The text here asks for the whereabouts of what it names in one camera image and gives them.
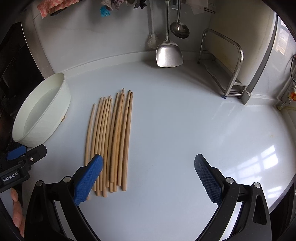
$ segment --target hanging utensil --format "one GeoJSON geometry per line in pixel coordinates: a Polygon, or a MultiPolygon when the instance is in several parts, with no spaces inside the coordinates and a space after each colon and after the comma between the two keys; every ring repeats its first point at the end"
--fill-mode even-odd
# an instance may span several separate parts
{"type": "Polygon", "coordinates": [[[165,0],[165,3],[167,4],[166,40],[157,47],[156,62],[159,67],[168,68],[183,64],[183,56],[179,46],[168,38],[170,0],[165,0]]]}
{"type": "Polygon", "coordinates": [[[186,39],[189,37],[190,32],[188,27],[180,22],[181,5],[181,0],[178,0],[177,20],[170,25],[170,30],[176,37],[186,39]]]}

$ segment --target bundle of chopsticks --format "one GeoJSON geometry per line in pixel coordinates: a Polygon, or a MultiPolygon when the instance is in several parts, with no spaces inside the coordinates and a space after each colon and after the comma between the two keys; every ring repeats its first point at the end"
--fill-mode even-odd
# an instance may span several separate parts
{"type": "Polygon", "coordinates": [[[124,89],[117,93],[113,111],[111,96],[101,97],[95,120],[96,104],[93,105],[87,130],[84,164],[87,165],[95,154],[103,157],[102,172],[93,186],[97,196],[107,197],[107,189],[116,192],[117,186],[126,191],[132,103],[133,92],[129,91],[126,97],[124,89]]]}

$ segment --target kitchen counter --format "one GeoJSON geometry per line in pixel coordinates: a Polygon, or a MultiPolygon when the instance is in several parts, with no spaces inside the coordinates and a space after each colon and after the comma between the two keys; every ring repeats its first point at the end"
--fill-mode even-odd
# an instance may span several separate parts
{"type": "MultiPolygon", "coordinates": [[[[67,82],[70,107],[45,142],[47,156],[32,166],[31,178],[23,184],[24,203],[27,207],[36,181],[59,182],[83,165],[93,103],[101,96],[115,98],[122,88],[132,90],[128,189],[118,188],[107,198],[91,192],[91,199],[80,204],[102,241],[195,240],[217,208],[194,169],[199,153],[237,183],[260,182],[268,207],[296,173],[295,147],[280,112],[221,98],[211,76],[195,61],[168,69],[154,61],[125,63],[67,82]]],[[[238,211],[239,205],[222,239],[230,234],[238,211]]]]}

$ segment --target blue silicone brush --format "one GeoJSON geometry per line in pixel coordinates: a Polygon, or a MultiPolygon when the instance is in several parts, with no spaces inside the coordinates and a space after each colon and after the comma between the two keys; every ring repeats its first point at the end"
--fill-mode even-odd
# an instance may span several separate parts
{"type": "Polygon", "coordinates": [[[107,9],[107,6],[101,7],[100,11],[101,11],[101,17],[110,16],[110,11],[107,9]]]}
{"type": "Polygon", "coordinates": [[[73,175],[74,197],[73,200],[78,206],[84,202],[89,195],[95,181],[103,169],[103,158],[96,154],[85,167],[80,167],[73,175]]]}

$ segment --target finger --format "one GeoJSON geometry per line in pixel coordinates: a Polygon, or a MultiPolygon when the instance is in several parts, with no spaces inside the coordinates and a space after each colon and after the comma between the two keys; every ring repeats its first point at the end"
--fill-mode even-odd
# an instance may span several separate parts
{"type": "Polygon", "coordinates": [[[22,207],[20,202],[13,202],[12,220],[15,226],[20,228],[20,224],[22,222],[22,207]]]}
{"type": "Polygon", "coordinates": [[[24,238],[25,237],[25,217],[22,217],[22,222],[20,224],[20,235],[24,238]]]}
{"type": "Polygon", "coordinates": [[[18,201],[18,193],[15,189],[11,188],[11,198],[13,199],[14,202],[18,201]]]}

